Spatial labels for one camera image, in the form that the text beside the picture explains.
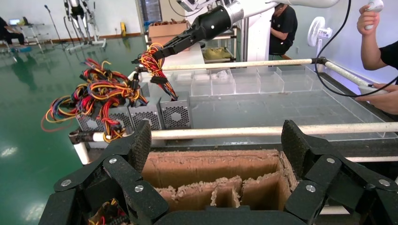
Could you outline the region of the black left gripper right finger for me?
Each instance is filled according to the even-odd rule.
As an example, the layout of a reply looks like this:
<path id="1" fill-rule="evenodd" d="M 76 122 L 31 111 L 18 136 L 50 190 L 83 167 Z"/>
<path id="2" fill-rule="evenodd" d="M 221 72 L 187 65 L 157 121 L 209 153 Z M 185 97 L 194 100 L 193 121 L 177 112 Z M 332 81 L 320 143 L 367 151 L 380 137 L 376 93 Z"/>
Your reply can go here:
<path id="1" fill-rule="evenodd" d="M 282 149 L 300 182 L 284 210 L 313 224 L 328 200 L 360 214 L 361 224 L 398 222 L 398 186 L 346 159 L 325 139 L 304 134 L 291 120 L 283 124 Z"/>

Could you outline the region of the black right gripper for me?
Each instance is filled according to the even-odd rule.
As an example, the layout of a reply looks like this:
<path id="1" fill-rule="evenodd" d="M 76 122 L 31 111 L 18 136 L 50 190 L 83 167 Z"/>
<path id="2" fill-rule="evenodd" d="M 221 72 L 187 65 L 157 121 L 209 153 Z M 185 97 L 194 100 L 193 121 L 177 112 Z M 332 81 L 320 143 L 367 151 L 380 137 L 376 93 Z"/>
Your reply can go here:
<path id="1" fill-rule="evenodd" d="M 178 54 L 201 40 L 211 40 L 231 27 L 230 16 L 224 6 L 217 6 L 207 13 L 196 17 L 193 30 L 186 30 L 167 42 L 152 54 L 156 59 L 163 59 Z"/>

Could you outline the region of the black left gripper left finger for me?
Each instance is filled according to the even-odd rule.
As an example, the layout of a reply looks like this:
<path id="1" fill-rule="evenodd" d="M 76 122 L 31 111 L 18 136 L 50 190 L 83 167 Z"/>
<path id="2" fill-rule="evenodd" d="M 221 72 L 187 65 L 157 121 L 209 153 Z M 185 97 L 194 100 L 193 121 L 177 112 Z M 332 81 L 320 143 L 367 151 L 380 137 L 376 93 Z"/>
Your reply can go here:
<path id="1" fill-rule="evenodd" d="M 59 179 L 54 185 L 53 224 L 83 225 L 112 198 L 130 222 L 155 224 L 168 204 L 141 175 L 150 150 L 151 128 L 143 120 L 133 134 L 112 141 L 97 160 Z"/>

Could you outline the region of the bare operator hand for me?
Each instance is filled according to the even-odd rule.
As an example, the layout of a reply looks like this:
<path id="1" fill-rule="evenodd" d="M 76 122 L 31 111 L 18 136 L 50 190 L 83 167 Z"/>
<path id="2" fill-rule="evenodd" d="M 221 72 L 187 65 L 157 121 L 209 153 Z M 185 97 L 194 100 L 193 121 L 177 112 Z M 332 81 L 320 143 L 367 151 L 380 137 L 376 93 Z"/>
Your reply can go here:
<path id="1" fill-rule="evenodd" d="M 360 16 L 357 21 L 357 30 L 363 36 L 368 36 L 375 32 L 379 21 L 379 12 L 369 11 L 369 5 L 360 8 Z"/>
<path id="2" fill-rule="evenodd" d="M 357 101 L 365 101 L 369 102 L 374 107 L 392 114 L 398 114 L 398 86 L 391 84 L 384 88 L 387 91 L 387 94 L 375 95 L 375 96 L 362 96 L 357 97 L 355 100 Z"/>

